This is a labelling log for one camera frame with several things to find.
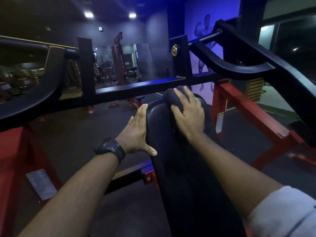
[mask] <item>purple wall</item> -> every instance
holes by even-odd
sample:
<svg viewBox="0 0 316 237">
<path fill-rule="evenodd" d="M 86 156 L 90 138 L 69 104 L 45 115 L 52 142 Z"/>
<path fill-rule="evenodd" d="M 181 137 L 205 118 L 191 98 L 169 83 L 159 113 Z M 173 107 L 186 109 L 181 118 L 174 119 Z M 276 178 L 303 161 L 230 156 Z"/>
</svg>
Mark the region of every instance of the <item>purple wall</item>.
<svg viewBox="0 0 316 237">
<path fill-rule="evenodd" d="M 194 29 L 198 22 L 201 25 L 199 30 L 205 29 L 204 18 L 207 14 L 210 15 L 210 27 L 212 29 L 215 22 L 219 19 L 230 19 L 238 16 L 240 0 L 188 0 L 185 4 L 185 34 L 188 39 L 195 39 Z M 212 51 L 219 57 L 223 58 L 223 49 L 216 44 Z M 192 72 L 198 73 L 198 58 L 190 54 Z M 203 72 L 208 71 L 207 67 L 203 67 Z M 211 91 L 212 83 L 205 83 L 204 86 L 196 85 L 192 87 L 194 93 L 201 95 L 205 101 L 211 105 L 213 101 L 213 92 Z"/>
</svg>

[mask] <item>black leather backrest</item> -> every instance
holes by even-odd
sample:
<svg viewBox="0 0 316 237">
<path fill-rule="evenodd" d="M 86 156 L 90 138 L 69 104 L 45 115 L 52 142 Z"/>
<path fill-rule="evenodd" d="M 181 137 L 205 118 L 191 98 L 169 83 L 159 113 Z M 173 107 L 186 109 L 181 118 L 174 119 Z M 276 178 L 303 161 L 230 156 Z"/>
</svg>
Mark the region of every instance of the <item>black leather backrest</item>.
<svg viewBox="0 0 316 237">
<path fill-rule="evenodd" d="M 219 144 L 209 108 L 200 100 L 205 113 L 204 132 Z M 246 236 L 241 217 L 201 156 L 178 130 L 164 99 L 148 105 L 146 141 L 158 152 L 151 160 L 172 236 Z"/>
</svg>

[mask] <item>wall mural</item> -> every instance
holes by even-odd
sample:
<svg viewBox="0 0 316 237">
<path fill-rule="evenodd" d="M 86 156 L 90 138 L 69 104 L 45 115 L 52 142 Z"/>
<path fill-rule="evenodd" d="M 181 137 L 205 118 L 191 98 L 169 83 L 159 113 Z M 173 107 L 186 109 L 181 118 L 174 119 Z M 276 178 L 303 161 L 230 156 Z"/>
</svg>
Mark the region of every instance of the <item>wall mural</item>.
<svg viewBox="0 0 316 237">
<path fill-rule="evenodd" d="M 227 20 L 238 16 L 240 0 L 188 0 L 185 4 L 185 34 L 189 41 L 213 30 L 219 19 Z M 216 55 L 223 58 L 223 48 L 216 42 L 206 44 Z M 190 52 L 192 72 L 211 71 L 201 60 Z M 207 104 L 212 105 L 214 83 L 202 83 L 192 86 L 193 93 L 199 94 Z"/>
</svg>

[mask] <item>floor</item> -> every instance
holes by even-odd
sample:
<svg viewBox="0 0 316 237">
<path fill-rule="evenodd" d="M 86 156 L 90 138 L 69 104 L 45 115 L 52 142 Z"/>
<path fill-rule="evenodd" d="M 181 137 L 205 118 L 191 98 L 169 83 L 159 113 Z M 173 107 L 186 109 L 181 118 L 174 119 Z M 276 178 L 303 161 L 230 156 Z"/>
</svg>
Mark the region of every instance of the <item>floor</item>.
<svg viewBox="0 0 316 237">
<path fill-rule="evenodd" d="M 162 98 L 146 95 L 143 103 Z M 119 107 L 107 103 L 95 106 L 89 114 L 86 108 L 62 111 L 49 115 L 45 122 L 34 122 L 42 147 L 48 154 L 61 181 L 65 183 L 76 171 L 93 158 L 93 147 L 101 139 L 117 136 L 135 115 L 136 109 L 127 101 Z M 293 119 L 271 114 L 281 124 Z M 246 163 L 251 163 L 272 143 L 238 110 L 225 113 L 223 145 Z M 149 160 L 145 153 L 128 155 L 118 171 Z M 316 198 L 316 171 L 286 155 L 264 167 L 263 172 L 282 184 L 296 187 Z M 36 195 L 25 185 L 22 189 L 14 229 L 16 236 L 40 210 Z M 106 195 L 98 208 L 90 230 L 91 237 L 104 236 L 171 236 L 166 214 L 155 185 L 142 181 Z"/>
</svg>

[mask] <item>white sleeve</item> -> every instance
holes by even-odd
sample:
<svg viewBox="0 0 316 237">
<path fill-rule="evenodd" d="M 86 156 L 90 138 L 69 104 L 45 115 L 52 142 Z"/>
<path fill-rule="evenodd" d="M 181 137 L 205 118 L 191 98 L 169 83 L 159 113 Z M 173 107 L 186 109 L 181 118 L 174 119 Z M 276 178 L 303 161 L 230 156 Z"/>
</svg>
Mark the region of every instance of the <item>white sleeve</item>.
<svg viewBox="0 0 316 237">
<path fill-rule="evenodd" d="M 255 207 L 248 221 L 251 237 L 316 237 L 316 201 L 285 186 Z"/>
</svg>

